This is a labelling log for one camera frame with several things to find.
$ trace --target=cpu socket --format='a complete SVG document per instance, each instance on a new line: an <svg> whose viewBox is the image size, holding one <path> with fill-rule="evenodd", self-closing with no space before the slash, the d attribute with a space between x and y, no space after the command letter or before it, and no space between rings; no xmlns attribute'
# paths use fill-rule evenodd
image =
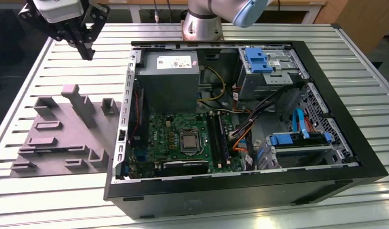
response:
<svg viewBox="0 0 389 229"><path fill-rule="evenodd" d="M195 129L182 129L179 132L181 152L186 156L193 156L199 152L198 131Z"/></svg>

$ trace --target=label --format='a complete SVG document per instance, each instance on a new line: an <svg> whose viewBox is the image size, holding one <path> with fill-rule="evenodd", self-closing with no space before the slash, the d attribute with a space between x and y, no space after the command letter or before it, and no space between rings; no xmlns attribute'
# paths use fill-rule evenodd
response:
<svg viewBox="0 0 389 229"><path fill-rule="evenodd" d="M191 68L190 56L160 56L156 59L156 68Z"/></svg>
<svg viewBox="0 0 389 229"><path fill-rule="evenodd" d="M246 154L246 156L245 156L245 160L246 160L247 164L251 165L251 157L247 156L247 154Z"/></svg>
<svg viewBox="0 0 389 229"><path fill-rule="evenodd" d="M325 3L322 1L311 1L309 2L310 5L323 5Z"/></svg>
<svg viewBox="0 0 389 229"><path fill-rule="evenodd" d="M233 92L233 99L234 99L235 101L238 101L238 93L237 93L237 92Z"/></svg>
<svg viewBox="0 0 389 229"><path fill-rule="evenodd" d="M109 3L126 3L126 0L109 0Z"/></svg>
<svg viewBox="0 0 389 229"><path fill-rule="evenodd" d="M278 64L278 61L269 61L269 64L270 64L270 65L279 65L279 64Z"/></svg>

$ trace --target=table surface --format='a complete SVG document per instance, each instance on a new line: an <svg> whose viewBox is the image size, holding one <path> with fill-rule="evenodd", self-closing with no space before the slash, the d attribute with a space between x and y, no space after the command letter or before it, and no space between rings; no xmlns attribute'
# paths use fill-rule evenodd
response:
<svg viewBox="0 0 389 229"><path fill-rule="evenodd" d="M342 30L329 25L261 24L222 27L226 40L302 40L314 55L361 131L389 172L389 84ZM130 41L179 40L177 24L108 24L93 45L92 61L80 60L65 42L48 40L0 128L0 226L82 228L110 225L165 228L389 228L389 176L325 201L134 222L102 200L105 174L9 178L26 138L37 96L60 97L77 83L92 102L122 98Z"/></svg>

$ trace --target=green circuit board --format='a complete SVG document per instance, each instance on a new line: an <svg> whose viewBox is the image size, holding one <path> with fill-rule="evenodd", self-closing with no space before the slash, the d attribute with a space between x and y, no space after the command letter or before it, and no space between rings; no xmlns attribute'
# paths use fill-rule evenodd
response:
<svg viewBox="0 0 389 229"><path fill-rule="evenodd" d="M233 130L231 117L221 115L226 136ZM181 132L191 131L198 136L199 150L195 154L181 152ZM239 156L230 157L230 165L215 167L207 137L206 114L150 115L146 162L140 165L142 178L152 176L153 164L177 160L206 160L207 173L241 171Z"/></svg>

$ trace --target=ram slot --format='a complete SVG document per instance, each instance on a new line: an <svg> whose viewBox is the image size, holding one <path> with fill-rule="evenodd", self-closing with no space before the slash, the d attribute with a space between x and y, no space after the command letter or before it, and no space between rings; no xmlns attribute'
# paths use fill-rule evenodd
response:
<svg viewBox="0 0 389 229"><path fill-rule="evenodd" d="M217 123L218 123L218 142L219 142L219 153L221 153L221 158L223 158L223 164L229 165L230 164L230 155L227 153L227 145L226 145L226 138L225 138L225 131L223 131L223 124L221 120L221 116L215 115L217 118Z"/></svg>
<svg viewBox="0 0 389 229"><path fill-rule="evenodd" d="M209 145L211 148L211 158L213 158L213 165L217 168L222 167L223 157L221 154L221 147L218 141L218 123L215 120L215 114L207 113L207 138L209 138Z"/></svg>

